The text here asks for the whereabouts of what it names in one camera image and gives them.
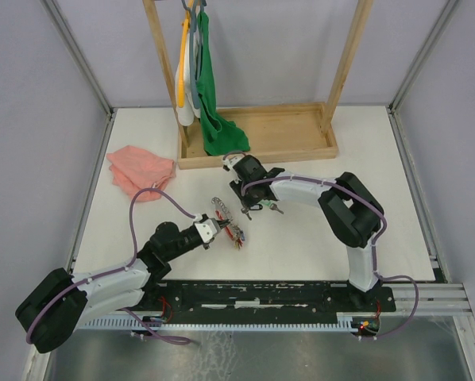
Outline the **black tag key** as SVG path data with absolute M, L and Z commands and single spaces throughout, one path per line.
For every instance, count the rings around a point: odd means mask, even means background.
M 241 212 L 251 221 L 251 213 L 255 211 L 261 211 L 263 209 L 263 206 L 261 204 L 256 204 L 253 206 L 243 206 L 241 208 Z

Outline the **grey key holder with rings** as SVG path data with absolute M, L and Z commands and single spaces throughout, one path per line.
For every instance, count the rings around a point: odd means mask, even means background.
M 245 243 L 245 233 L 235 222 L 233 214 L 230 212 L 226 204 L 219 198 L 213 197 L 211 203 L 214 206 L 214 212 L 218 220 L 227 220 L 229 224 L 225 227 L 227 236 L 232 241 L 237 250 L 241 250 Z

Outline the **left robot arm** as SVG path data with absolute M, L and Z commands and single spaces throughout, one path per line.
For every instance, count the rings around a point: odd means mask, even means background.
M 172 270 L 169 262 L 208 248 L 229 224 L 203 215 L 181 230 L 166 221 L 128 263 L 74 275 L 61 267 L 50 271 L 15 311 L 26 342 L 40 353 L 51 352 L 76 329 L 110 312 L 136 305 L 152 309 L 159 300 L 156 285 Z

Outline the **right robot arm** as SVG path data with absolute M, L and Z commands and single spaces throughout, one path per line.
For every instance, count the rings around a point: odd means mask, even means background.
M 227 154 L 223 168 L 234 174 L 230 187 L 239 198 L 242 213 L 279 202 L 297 202 L 322 211 L 331 231 L 346 247 L 349 263 L 347 294 L 356 310 L 367 310 L 377 300 L 376 243 L 387 228 L 384 209 L 361 180 L 351 172 L 318 179 L 293 174 L 280 167 L 266 170 L 252 155 Z

